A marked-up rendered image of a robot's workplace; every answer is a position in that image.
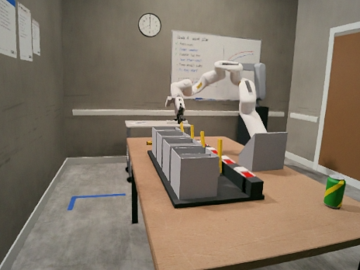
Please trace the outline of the green and yellow drink can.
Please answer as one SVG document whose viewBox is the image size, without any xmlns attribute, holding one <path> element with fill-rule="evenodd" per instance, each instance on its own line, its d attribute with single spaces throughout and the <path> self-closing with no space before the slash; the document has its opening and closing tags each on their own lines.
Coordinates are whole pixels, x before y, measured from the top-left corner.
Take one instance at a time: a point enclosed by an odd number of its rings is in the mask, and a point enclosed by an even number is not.
<svg viewBox="0 0 360 270">
<path fill-rule="evenodd" d="M 330 175 L 330 177 L 327 179 L 324 204 L 334 209 L 341 207 L 345 186 L 345 177 L 341 175 Z"/>
</svg>

